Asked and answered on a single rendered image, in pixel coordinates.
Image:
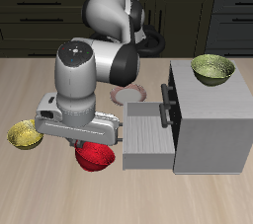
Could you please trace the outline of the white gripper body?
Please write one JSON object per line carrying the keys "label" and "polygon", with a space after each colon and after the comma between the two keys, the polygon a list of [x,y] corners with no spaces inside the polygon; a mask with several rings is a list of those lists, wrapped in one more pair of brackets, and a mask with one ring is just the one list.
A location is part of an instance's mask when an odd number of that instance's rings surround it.
{"label": "white gripper body", "polygon": [[120,120],[116,116],[103,112],[95,112],[93,120],[82,127],[67,126],[40,115],[35,118],[36,131],[39,133],[109,146],[118,143],[119,126]]}

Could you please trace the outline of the red bowl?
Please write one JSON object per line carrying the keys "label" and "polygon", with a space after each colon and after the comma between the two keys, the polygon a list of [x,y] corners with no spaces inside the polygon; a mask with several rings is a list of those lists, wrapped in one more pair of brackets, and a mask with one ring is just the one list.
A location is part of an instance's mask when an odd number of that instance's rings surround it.
{"label": "red bowl", "polygon": [[82,147],[75,146],[75,158],[85,171],[98,172],[111,165],[116,156],[107,145],[85,142]]}

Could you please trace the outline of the yellow bowl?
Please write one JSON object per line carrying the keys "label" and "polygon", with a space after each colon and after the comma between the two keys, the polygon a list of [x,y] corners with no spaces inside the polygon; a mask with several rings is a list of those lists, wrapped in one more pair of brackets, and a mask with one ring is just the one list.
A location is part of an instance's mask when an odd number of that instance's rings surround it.
{"label": "yellow bowl", "polygon": [[14,124],[7,133],[7,140],[16,148],[31,150],[42,142],[43,134],[36,131],[33,119]]}

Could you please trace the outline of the white cabinet drawer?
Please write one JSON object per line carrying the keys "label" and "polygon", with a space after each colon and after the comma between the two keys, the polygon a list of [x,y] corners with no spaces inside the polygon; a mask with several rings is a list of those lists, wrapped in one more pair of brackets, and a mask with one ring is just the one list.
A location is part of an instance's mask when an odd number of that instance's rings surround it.
{"label": "white cabinet drawer", "polygon": [[158,103],[125,103],[123,169],[172,169],[175,147],[171,126],[161,125]]}

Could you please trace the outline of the white cabinet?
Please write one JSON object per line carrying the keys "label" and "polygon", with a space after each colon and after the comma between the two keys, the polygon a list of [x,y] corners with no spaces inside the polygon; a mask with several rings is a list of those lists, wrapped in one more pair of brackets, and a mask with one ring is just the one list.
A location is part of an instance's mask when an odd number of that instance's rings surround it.
{"label": "white cabinet", "polygon": [[239,71],[208,87],[189,60],[170,62],[176,174],[239,174],[253,145],[253,96]]}

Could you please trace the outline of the green bowl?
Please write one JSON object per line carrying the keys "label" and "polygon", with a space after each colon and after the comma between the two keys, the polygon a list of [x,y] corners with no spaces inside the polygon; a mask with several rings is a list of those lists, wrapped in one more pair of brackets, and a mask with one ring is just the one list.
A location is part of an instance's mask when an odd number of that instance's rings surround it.
{"label": "green bowl", "polygon": [[195,77],[206,86],[225,83],[235,72],[234,64],[227,58],[215,54],[203,54],[191,61]]}

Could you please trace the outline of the pink fluted dish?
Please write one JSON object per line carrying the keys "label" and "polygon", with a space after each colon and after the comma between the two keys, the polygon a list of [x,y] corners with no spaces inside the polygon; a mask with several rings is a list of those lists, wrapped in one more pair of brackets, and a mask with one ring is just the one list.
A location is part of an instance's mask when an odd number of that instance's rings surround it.
{"label": "pink fluted dish", "polygon": [[128,102],[143,102],[146,99],[145,89],[136,84],[129,84],[126,87],[116,87],[110,93],[111,100],[118,106]]}

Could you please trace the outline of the dark kitchen cupboards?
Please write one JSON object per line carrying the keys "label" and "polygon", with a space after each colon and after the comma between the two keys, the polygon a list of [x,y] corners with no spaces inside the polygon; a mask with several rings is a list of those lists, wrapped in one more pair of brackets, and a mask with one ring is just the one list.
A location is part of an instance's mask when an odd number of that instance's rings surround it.
{"label": "dark kitchen cupboards", "polygon": [[[140,0],[144,25],[165,38],[160,57],[204,52],[213,0]],[[0,57],[54,57],[73,37],[94,37],[82,23],[85,0],[0,0]]]}

